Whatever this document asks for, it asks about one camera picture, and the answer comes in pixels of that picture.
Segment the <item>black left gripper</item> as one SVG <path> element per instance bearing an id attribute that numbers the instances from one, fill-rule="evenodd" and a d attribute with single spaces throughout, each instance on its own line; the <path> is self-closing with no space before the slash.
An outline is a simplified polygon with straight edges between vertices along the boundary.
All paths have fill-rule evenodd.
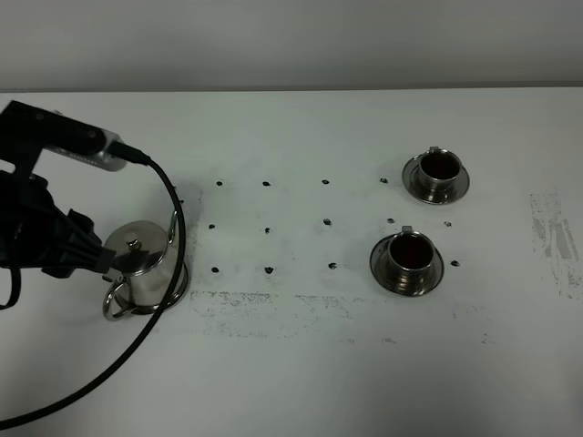
<path id="1" fill-rule="evenodd" d="M 67 278 L 76 269 L 107 273 L 115 251 L 106 249 L 88 216 L 54 203 L 43 178 L 1 172 L 1 266 L 41 269 Z"/>

